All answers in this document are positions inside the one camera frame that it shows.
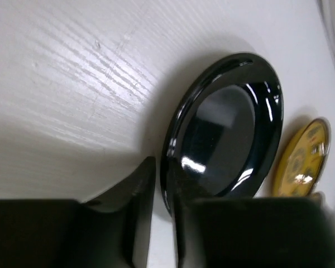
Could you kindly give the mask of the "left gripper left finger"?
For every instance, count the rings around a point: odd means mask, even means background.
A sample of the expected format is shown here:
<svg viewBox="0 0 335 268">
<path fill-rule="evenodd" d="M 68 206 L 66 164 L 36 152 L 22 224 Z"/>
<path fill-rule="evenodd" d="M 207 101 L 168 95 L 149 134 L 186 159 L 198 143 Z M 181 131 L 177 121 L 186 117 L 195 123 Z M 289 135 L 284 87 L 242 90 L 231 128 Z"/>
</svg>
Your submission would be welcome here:
<svg viewBox="0 0 335 268">
<path fill-rule="evenodd" d="M 99 196 L 0 199 L 0 267 L 146 267 L 156 160 Z"/>
</svg>

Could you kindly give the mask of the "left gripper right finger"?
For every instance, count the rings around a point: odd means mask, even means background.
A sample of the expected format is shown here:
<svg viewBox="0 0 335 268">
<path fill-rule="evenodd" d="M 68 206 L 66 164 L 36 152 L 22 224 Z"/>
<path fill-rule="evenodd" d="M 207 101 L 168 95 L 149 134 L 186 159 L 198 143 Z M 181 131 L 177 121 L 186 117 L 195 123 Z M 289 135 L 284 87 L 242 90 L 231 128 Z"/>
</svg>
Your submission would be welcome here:
<svg viewBox="0 0 335 268">
<path fill-rule="evenodd" d="M 172 164 L 177 267 L 335 267 L 335 225 L 310 198 L 216 198 Z"/>
</svg>

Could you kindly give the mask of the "black plate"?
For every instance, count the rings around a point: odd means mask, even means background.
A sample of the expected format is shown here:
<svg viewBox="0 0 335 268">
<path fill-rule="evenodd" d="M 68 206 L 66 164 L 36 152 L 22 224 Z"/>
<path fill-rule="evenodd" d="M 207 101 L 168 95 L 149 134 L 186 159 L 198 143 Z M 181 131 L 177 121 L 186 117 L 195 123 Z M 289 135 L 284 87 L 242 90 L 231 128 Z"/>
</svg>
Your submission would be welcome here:
<svg viewBox="0 0 335 268">
<path fill-rule="evenodd" d="M 167 211 L 174 182 L 192 198 L 254 197 L 274 162 L 283 119 L 280 81 L 262 56 L 239 52 L 206 68 L 178 104 L 162 146 Z"/>
</svg>

